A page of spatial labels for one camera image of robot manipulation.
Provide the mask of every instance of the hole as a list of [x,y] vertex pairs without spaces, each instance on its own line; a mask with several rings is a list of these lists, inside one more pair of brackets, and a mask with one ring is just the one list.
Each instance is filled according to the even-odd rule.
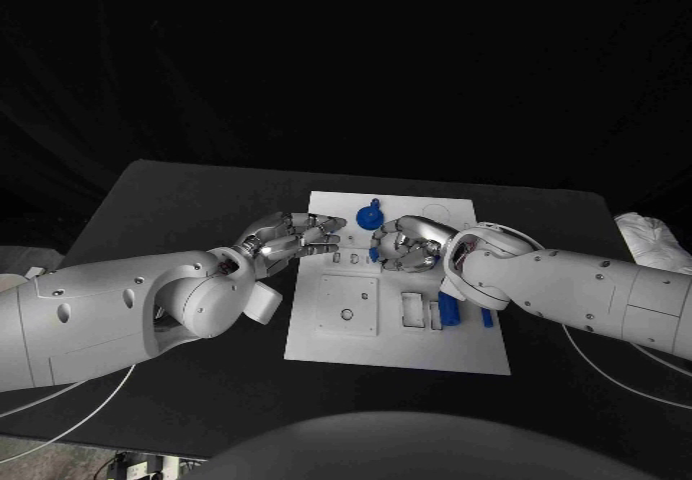
[[125,302],[127,308],[132,308],[134,292],[129,290],[129,288],[122,292],[122,301]]
[[69,303],[63,303],[57,307],[57,318],[62,323],[67,323],[70,313],[72,313],[72,309],[69,308]]

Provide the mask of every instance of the black curtain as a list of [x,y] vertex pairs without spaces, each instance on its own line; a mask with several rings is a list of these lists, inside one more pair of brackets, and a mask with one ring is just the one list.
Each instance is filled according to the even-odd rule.
[[101,1],[5,5],[1,24],[17,208],[88,217],[148,158],[572,188],[689,218],[686,3],[249,16]]

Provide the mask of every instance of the white cloth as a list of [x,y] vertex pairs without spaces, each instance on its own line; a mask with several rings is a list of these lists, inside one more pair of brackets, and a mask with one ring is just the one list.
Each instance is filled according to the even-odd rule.
[[692,255],[657,218],[625,213],[615,217],[615,223],[637,265],[692,275]]

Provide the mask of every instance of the robotic hand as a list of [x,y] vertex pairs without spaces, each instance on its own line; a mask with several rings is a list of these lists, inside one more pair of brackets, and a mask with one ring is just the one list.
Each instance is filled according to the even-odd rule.
[[230,248],[79,265],[0,292],[0,391],[105,375],[214,337],[240,313],[265,324],[281,295],[256,280],[336,252],[344,225],[275,213]]
[[692,360],[690,276],[546,250],[491,223],[457,231],[405,216],[374,231],[370,247],[387,270],[422,272],[439,261],[439,291],[458,300],[494,310],[513,301],[542,318]]

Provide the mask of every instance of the white board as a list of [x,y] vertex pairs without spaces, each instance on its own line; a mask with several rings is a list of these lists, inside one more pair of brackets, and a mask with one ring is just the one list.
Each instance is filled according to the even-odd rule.
[[[357,210],[377,198],[385,214],[385,222],[403,215],[419,215],[441,221],[458,230],[475,225],[475,214],[470,200],[429,197],[405,197],[396,195],[354,194],[338,192],[312,192],[308,211],[323,215],[343,217],[347,226],[338,231],[341,237],[341,255],[336,264],[325,256],[304,257],[300,260],[295,297],[292,302],[291,324],[285,344],[284,358],[314,362],[376,365],[385,367],[418,368],[451,372],[474,372],[496,375],[510,375],[501,329],[493,312],[494,326],[483,326],[480,308],[470,302],[458,302],[461,324],[442,327],[442,331],[431,329],[429,302],[436,302],[442,266],[438,264],[425,273],[389,272],[372,265],[350,264],[350,255],[364,257],[369,248],[372,232],[363,230],[356,223]],[[361,323],[343,327],[343,333],[333,325],[324,327],[336,315],[336,310],[325,307],[328,301],[320,283],[327,276],[354,277],[353,281],[338,280],[353,290],[338,297],[338,312],[361,308],[357,295],[366,285],[366,279],[374,280],[377,310],[374,333],[370,311],[367,310],[367,330]],[[425,328],[402,328],[400,294],[419,293],[422,296],[422,311]]]

